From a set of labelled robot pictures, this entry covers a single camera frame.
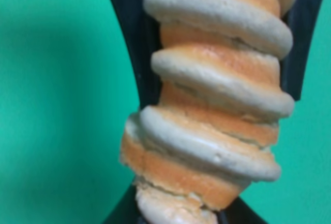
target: pastry cone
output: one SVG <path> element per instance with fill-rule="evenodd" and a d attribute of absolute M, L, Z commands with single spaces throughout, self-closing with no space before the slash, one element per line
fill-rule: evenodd
<path fill-rule="evenodd" d="M 144 0 L 161 26 L 151 67 L 157 106 L 130 116 L 121 161 L 151 224 L 216 223 L 252 182 L 281 173 L 270 146 L 294 100 L 279 86 L 293 38 L 280 17 L 295 0 Z"/>

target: green background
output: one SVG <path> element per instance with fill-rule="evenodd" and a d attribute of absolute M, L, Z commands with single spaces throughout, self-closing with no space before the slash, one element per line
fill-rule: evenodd
<path fill-rule="evenodd" d="M 243 194 L 270 223 L 330 223 L 330 16 L 324 0 L 282 177 Z M 109 0 L 0 0 L 0 223 L 101 223 L 132 178 L 118 150 L 137 107 Z"/>

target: twisted pastry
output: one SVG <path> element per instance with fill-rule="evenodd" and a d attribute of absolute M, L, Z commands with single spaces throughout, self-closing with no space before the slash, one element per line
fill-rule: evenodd
<path fill-rule="evenodd" d="M 128 119 L 121 159 L 150 223 L 217 223 L 212 211 L 280 176 L 269 147 L 294 107 L 279 86 L 293 43 L 280 17 L 294 1 L 144 0 L 161 23 L 162 93 Z"/>

